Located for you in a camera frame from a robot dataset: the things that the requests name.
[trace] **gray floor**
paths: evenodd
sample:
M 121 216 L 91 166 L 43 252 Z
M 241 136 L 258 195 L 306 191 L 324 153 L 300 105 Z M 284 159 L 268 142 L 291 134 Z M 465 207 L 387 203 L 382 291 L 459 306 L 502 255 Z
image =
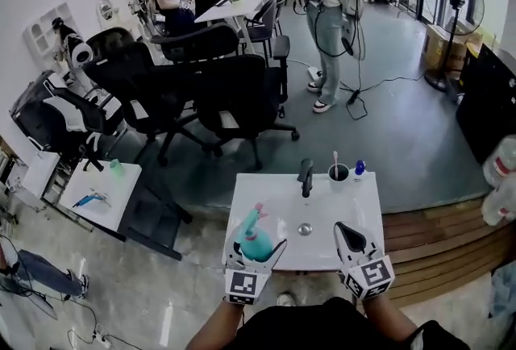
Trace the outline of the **gray floor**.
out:
M 319 66 L 305 17 L 295 15 L 288 7 L 281 25 L 291 41 L 290 58 Z M 370 6 L 362 25 L 367 53 L 360 65 L 363 88 L 387 78 L 420 77 L 425 33 L 421 23 L 405 14 L 397 18 L 397 9 L 391 6 Z M 358 86 L 356 60 L 343 56 L 341 72 L 342 81 Z M 368 170 L 377 174 L 384 213 L 458 202 L 488 190 L 481 167 L 456 122 L 456 106 L 423 79 L 386 82 L 364 92 L 361 96 L 368 116 L 359 121 L 352 120 L 346 110 L 349 93 L 345 91 L 336 107 L 326 114 L 314 114 L 316 97 L 305 90 L 307 82 L 306 66 L 290 62 L 284 122 L 295 125 L 301 139 L 292 142 L 288 132 L 266 131 L 258 139 L 262 173 L 297 173 L 305 157 L 314 160 L 316 172 L 326 172 L 336 150 L 348 166 L 365 160 Z M 355 116 L 362 114 L 359 102 L 351 110 Z M 188 128 L 206 141 L 216 140 L 198 123 Z M 143 137 L 128 136 L 121 146 L 127 149 L 131 139 Z M 134 149 L 140 145 L 133 144 Z M 157 149 L 156 143 L 144 157 L 149 176 L 166 185 L 181 205 L 192 209 L 226 210 L 231 205 L 236 174 L 252 171 L 248 142 L 225 145 L 225 155 L 217 159 L 177 136 L 164 169 L 155 162 Z
M 181 226 L 176 246 L 184 256 L 183 261 L 175 261 L 130 240 L 122 243 L 96 229 L 87 232 L 50 209 L 36 214 L 24 206 L 19 213 L 19 228 L 10 234 L 15 247 L 40 254 L 61 270 L 88 274 L 89 294 L 80 302 L 95 311 L 103 331 L 144 350 L 184 350 L 224 295 L 220 259 L 227 223 L 223 221 L 195 219 Z M 43 285 L 34 283 L 33 288 L 59 297 Z M 286 290 L 302 306 L 333 296 L 350 298 L 333 273 L 274 273 L 256 306 L 246 306 L 245 319 L 276 305 L 277 295 Z M 490 296 L 491 276 L 486 273 L 457 290 L 402 310 L 418 325 L 437 320 L 473 350 L 490 350 L 498 348 L 510 323 L 507 316 L 488 319 Z M 5 313 L 7 299 L 0 291 L 4 305 L 0 316 L 8 318 L 12 315 Z M 66 338 L 70 329 L 91 339 L 94 321 L 87 309 L 49 298 L 59 317 L 54 321 L 26 298 L 13 299 L 35 338 L 36 350 L 70 349 Z M 76 350 L 102 348 L 83 344 L 73 333 L 70 338 Z M 113 345 L 118 350 L 130 348 L 114 340 Z

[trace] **teal spray bottle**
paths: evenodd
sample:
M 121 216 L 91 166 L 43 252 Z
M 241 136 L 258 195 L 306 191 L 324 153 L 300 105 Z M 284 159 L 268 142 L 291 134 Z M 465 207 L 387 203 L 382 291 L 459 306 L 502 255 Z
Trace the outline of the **teal spray bottle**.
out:
M 247 218 L 242 223 L 239 234 L 239 243 L 242 253 L 253 261 L 263 263 L 273 254 L 273 242 L 267 233 L 261 228 L 256 228 L 258 219 L 266 217 L 267 214 L 261 212 L 263 204 L 258 202 Z

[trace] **cup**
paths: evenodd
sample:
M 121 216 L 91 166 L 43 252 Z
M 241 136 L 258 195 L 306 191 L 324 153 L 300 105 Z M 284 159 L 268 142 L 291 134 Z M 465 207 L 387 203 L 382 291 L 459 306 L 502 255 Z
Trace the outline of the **cup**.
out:
M 123 166 L 122 164 L 120 164 L 119 160 L 112 160 L 110 162 L 110 170 L 118 178 L 123 177 L 125 173 L 125 171 L 123 170 Z
M 335 164 L 328 169 L 330 187 L 333 192 L 339 192 L 349 177 L 349 168 L 344 164 L 337 164 L 337 176 L 335 176 Z

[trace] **drain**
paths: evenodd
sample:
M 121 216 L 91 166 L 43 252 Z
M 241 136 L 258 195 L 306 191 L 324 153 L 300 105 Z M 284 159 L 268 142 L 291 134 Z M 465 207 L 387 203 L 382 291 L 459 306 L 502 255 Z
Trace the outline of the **drain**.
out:
M 298 228 L 299 235 L 302 235 L 304 237 L 310 235 L 312 233 L 312 226 L 308 223 L 303 223 Z

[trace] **green cup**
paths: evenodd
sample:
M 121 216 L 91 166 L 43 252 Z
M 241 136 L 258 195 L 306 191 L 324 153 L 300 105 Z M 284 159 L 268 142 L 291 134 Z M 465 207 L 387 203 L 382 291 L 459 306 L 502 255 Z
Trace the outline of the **green cup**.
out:
M 112 160 L 110 162 L 110 170 L 118 178 L 123 177 L 125 173 L 125 171 L 123 170 L 123 166 L 122 164 L 120 164 L 119 160 Z

